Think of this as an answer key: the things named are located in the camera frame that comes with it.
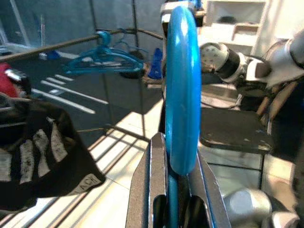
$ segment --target black wheel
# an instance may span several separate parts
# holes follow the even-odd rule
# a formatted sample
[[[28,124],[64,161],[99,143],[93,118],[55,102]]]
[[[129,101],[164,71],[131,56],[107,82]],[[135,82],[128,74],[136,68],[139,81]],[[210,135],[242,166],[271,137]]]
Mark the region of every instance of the black wheel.
[[[132,55],[132,56],[135,56],[139,59],[144,59],[144,57],[143,57],[142,53],[140,53],[140,51],[130,51],[129,54]],[[119,74],[122,77],[125,77],[125,78],[137,79],[138,76],[143,77],[144,73],[145,73],[145,71],[141,70],[140,73],[138,73],[138,72],[130,72],[130,73],[120,72]]]

